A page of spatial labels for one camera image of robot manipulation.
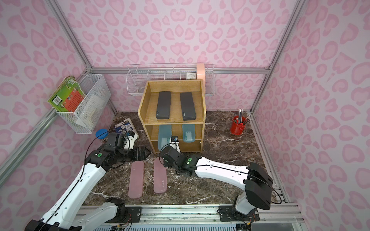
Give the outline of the pink pencil case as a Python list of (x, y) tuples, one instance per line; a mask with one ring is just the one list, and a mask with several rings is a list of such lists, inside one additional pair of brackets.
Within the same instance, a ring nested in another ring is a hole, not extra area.
[(135, 161), (132, 163), (130, 172), (128, 196), (132, 199), (140, 198), (143, 195), (144, 183), (144, 162)]
[(167, 191), (167, 169), (161, 163), (162, 159), (157, 157), (154, 161), (154, 192), (165, 193)]

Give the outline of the teal pencil case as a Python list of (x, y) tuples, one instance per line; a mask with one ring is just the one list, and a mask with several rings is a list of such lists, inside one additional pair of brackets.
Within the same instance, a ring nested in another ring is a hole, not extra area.
[(182, 125), (183, 130), (183, 142), (192, 143), (196, 140), (196, 131), (194, 124)]
[(159, 125), (158, 133), (158, 149), (161, 150), (162, 147), (171, 142), (172, 137), (172, 126), (171, 125)]

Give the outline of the black pencil case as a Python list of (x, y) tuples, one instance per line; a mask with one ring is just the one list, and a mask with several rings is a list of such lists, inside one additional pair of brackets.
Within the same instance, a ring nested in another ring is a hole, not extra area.
[(196, 111), (192, 92), (180, 93), (182, 117), (184, 121), (195, 120)]
[(159, 92), (156, 118), (169, 119), (170, 111), (171, 111), (171, 92), (170, 91)]

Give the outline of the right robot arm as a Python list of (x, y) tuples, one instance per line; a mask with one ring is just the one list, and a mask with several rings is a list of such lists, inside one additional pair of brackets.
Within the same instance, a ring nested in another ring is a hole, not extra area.
[(215, 162), (199, 155), (186, 155), (169, 144), (160, 151), (163, 166), (173, 168), (177, 175), (205, 178), (231, 184), (243, 190), (234, 208), (247, 215), (257, 208), (270, 210), (273, 180), (257, 163), (235, 166)]

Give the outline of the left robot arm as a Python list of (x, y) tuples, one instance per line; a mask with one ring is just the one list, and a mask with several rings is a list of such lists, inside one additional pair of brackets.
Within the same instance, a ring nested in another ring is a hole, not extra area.
[(135, 149), (101, 145), (89, 153), (81, 171), (61, 198), (39, 220), (32, 219), (26, 231), (92, 231), (105, 222), (131, 223), (134, 213), (128, 211), (125, 202), (111, 197), (103, 205), (87, 215), (77, 218), (77, 212), (95, 185), (111, 169), (127, 162), (143, 161), (150, 151), (139, 146)]

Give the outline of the blue-lid pencil tube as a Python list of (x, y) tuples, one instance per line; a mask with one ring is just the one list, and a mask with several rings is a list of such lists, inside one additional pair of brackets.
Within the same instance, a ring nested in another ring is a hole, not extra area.
[(109, 131), (107, 129), (100, 129), (95, 133), (95, 136), (98, 140), (103, 143), (106, 143), (109, 136)]

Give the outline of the wooden three-tier shelf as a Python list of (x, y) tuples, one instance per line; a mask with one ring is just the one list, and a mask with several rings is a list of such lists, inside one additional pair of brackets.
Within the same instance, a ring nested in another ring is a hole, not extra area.
[[(170, 117), (158, 120), (156, 110), (161, 91), (171, 92)], [(184, 121), (182, 117), (180, 94), (191, 92), (195, 105), (196, 119)], [(182, 152), (201, 152), (203, 148), (206, 103), (204, 96), (205, 88), (201, 80), (158, 80), (148, 81), (138, 109), (138, 115), (148, 137), (154, 153), (158, 154), (160, 149), (159, 130), (161, 125), (171, 125), (172, 135), (177, 136)], [(195, 125), (195, 141), (184, 142), (183, 125)]]

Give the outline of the white mesh side basket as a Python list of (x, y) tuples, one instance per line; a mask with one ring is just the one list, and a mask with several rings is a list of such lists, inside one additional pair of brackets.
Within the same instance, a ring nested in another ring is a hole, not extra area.
[(103, 75), (87, 74), (80, 82), (85, 98), (74, 112), (57, 114), (77, 133), (91, 134), (109, 99), (110, 90)]

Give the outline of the red pen holder cup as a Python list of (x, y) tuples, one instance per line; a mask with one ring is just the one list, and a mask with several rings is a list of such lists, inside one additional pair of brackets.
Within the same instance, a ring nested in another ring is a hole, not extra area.
[(239, 116), (234, 116), (232, 120), (232, 125), (230, 128), (230, 132), (234, 135), (241, 135), (246, 127), (244, 122), (246, 121), (246, 118), (243, 116), (239, 122)]

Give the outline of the green red book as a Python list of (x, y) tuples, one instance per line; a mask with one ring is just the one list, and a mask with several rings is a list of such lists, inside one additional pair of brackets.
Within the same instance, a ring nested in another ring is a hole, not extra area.
[(85, 98), (74, 76), (66, 77), (50, 96), (48, 103), (58, 112), (74, 113)]

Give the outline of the small white card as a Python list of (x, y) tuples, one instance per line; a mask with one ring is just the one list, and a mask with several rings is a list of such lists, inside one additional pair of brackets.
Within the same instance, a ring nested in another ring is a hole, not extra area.
[(195, 73), (195, 72), (187, 72), (186, 73), (186, 79), (187, 80), (196, 80), (197, 79), (197, 73)]

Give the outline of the pink box in basket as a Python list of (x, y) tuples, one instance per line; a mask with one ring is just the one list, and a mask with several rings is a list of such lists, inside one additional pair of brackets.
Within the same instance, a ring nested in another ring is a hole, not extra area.
[(197, 79), (201, 80), (203, 93), (205, 93), (206, 92), (206, 89), (205, 89), (205, 84), (206, 84), (205, 64), (204, 63), (197, 63), (196, 64), (196, 69), (197, 69)]

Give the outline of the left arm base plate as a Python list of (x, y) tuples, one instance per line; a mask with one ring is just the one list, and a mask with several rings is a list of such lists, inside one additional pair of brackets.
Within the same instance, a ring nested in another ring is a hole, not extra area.
[(139, 223), (142, 213), (142, 207), (120, 207), (118, 208), (114, 218), (107, 221), (107, 223)]

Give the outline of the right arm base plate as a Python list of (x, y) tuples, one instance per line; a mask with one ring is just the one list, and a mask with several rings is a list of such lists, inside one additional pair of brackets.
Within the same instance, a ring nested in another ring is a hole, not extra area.
[(245, 215), (237, 212), (234, 206), (219, 206), (217, 213), (220, 216), (221, 222), (240, 221), (246, 223), (253, 223), (260, 221), (260, 216), (257, 208), (252, 209), (249, 214)]

